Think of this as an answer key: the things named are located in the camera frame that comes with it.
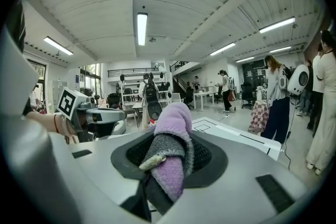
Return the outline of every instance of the white pants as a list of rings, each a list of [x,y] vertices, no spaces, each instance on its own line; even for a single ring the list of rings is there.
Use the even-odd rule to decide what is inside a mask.
[[[321,119],[310,146],[307,162],[325,169],[336,149],[336,92],[325,92]]]
[[[148,128],[149,115],[147,110],[147,105],[142,107],[142,124],[141,130],[145,131]]]

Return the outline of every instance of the blue pants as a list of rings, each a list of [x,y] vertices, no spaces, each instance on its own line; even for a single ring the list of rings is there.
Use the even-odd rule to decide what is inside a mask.
[[[274,100],[273,105],[269,109],[268,121],[265,130],[261,133],[262,137],[272,139],[275,132],[275,140],[283,144],[289,125],[289,97]]]
[[[308,108],[310,104],[311,92],[308,92],[304,89],[301,93],[301,100],[300,100],[300,111],[303,113],[308,113]]]

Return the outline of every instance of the pink checkered cloth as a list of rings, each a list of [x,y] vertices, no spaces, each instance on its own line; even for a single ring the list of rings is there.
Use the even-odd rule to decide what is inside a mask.
[[[251,113],[252,120],[248,128],[249,132],[263,132],[268,121],[269,109],[266,101],[256,101]]]

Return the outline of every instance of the power cord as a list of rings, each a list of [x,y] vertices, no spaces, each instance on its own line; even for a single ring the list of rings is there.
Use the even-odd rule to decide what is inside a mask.
[[[287,140],[288,140],[288,138],[289,138],[289,136],[290,136],[290,134],[291,134],[291,130],[292,130],[292,125],[293,125],[293,121],[294,121],[294,114],[295,114],[295,107],[296,107],[296,104],[294,103],[292,103],[291,101],[290,101],[290,103],[292,104],[292,105],[294,105],[294,110],[293,110],[293,118],[292,118],[292,122],[291,122],[291,124],[290,124],[290,128],[289,128],[289,131],[288,131],[288,133],[287,133],[287,136],[286,136],[286,140],[285,140],[285,156],[289,159],[289,164],[288,164],[288,170],[290,170],[290,163],[292,162],[292,160],[291,160],[291,158],[290,157],[288,157],[288,155],[287,155],[287,152],[286,152],[286,150],[287,150]]]

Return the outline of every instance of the staircase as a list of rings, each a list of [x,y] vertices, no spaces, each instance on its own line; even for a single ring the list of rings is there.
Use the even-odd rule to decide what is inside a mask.
[[[181,98],[185,97],[187,84],[179,77],[173,77],[174,92],[179,93]]]

